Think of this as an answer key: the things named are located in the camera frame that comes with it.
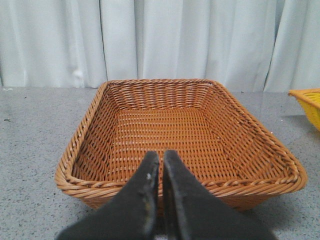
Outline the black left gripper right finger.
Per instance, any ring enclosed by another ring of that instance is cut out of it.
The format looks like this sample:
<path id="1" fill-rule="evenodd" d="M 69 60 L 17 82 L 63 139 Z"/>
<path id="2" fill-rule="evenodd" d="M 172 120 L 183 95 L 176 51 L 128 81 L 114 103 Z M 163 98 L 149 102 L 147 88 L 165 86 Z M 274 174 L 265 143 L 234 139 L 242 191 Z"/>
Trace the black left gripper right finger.
<path id="1" fill-rule="evenodd" d="M 170 240 L 271 240 L 272 232 L 203 187 L 178 153 L 163 157 L 164 218 Z"/>

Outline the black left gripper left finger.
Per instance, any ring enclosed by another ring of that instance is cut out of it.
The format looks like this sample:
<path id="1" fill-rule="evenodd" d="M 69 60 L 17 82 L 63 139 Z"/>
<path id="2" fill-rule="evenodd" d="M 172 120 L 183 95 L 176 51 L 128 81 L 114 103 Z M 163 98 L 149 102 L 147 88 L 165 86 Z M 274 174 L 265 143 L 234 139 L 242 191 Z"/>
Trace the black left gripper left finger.
<path id="1" fill-rule="evenodd" d="M 148 151 L 126 185 L 92 215 L 62 230 L 59 240 L 152 240 L 157 222 L 159 156 Z"/>

